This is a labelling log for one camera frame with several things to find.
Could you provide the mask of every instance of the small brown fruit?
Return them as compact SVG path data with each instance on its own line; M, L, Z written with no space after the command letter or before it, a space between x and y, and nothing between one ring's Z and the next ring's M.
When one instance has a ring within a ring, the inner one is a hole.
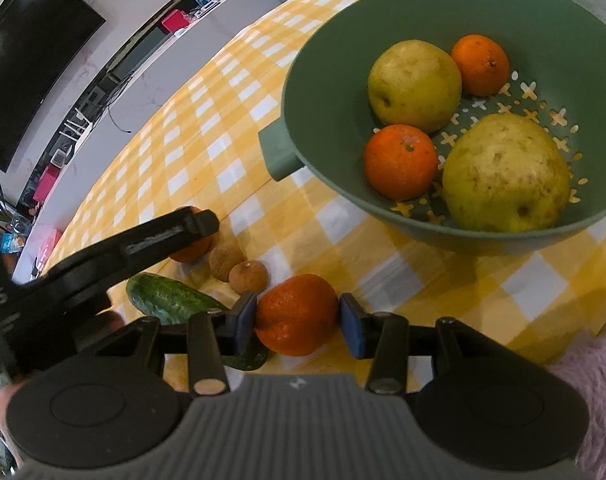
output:
M236 243L224 242L209 253L209 271L217 280L228 282L229 271L244 261L245 255Z
M235 265L229 273L229 285L237 294L248 290L259 294L267 288L269 281L267 269L260 262L243 262Z

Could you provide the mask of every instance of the black flat-screen tv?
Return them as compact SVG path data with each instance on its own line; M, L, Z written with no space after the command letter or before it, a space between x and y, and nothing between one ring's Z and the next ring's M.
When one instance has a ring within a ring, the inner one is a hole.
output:
M0 6L1 171L7 171L20 140L56 80L104 22L83 0L3 1Z

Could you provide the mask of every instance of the green colander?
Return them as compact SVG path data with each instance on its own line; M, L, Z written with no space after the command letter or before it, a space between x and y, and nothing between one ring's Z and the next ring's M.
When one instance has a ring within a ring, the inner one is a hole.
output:
M449 52L467 34L499 43L513 72L497 96L462 100L432 137L439 160L484 115L515 113L538 121L572 175L570 202L552 229L465 231L449 218L438 182L423 197L396 204L365 180L363 149L381 127L366 95L374 61L398 41L429 41ZM305 165L416 240L454 251L519 253L570 237L606 216L606 26L570 0L360 0L305 44L289 70L281 106L281 117L259 133L275 180Z

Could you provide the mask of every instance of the cucumber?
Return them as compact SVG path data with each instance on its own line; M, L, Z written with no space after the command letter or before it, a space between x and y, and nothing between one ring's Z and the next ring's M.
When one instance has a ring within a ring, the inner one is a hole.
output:
M125 287L129 301L146 316L155 316L161 324L186 323L195 312L210 308L228 310L220 301L176 280L150 272L140 272ZM222 356L224 365L237 370L257 370L267 361L268 349L252 334L245 353Z

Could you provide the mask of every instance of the green fruit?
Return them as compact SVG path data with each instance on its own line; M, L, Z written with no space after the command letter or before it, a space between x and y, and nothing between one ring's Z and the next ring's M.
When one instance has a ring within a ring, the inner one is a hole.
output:
M443 167L443 198L463 229L546 229L569 197L570 171L554 141L540 126L513 114L478 121Z
M461 72L444 51L425 41L401 41L369 71L369 102L383 124L409 124L431 133L461 101Z
M210 308L228 310L220 301L176 280L141 272L132 276L125 287L129 301L146 316L155 316L161 324L186 323L195 312ZM252 334L245 353L222 356L221 361L238 370L257 370L268 357L268 349Z

